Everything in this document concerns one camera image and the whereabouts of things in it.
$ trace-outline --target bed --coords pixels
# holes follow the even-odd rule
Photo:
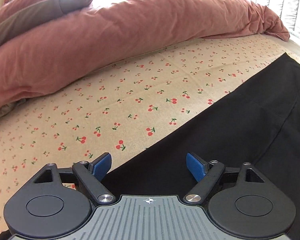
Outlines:
[[[0,118],[0,233],[7,230],[5,203],[46,163],[70,167],[110,152],[113,170],[285,52],[300,63],[296,43],[265,34],[195,38],[103,66],[18,105]]]

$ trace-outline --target metal pin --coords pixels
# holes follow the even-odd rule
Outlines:
[[[197,194],[190,194],[186,196],[186,200],[188,202],[199,202],[201,200],[201,197]]]
[[[98,200],[100,202],[110,202],[114,199],[114,196],[110,195],[110,194],[102,194],[98,197]]]

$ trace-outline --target pink duvet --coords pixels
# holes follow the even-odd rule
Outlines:
[[[289,39],[272,10],[247,0],[126,0],[75,11],[0,47],[0,107],[171,44],[256,33]]]

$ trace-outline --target black fabric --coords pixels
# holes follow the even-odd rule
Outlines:
[[[287,54],[182,127],[106,175],[117,197],[179,195],[196,181],[186,154],[228,167],[251,162],[297,208],[289,232],[300,239],[300,65]]]
[[[9,230],[3,231],[0,233],[0,240],[7,240],[11,237],[11,233]]]

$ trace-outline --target pink pillow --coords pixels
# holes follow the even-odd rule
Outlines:
[[[256,33],[289,39],[273,11],[247,0],[127,0],[75,11],[0,47],[0,107],[171,44]]]
[[[0,46],[26,31],[87,7],[92,0],[12,0],[0,9]]]

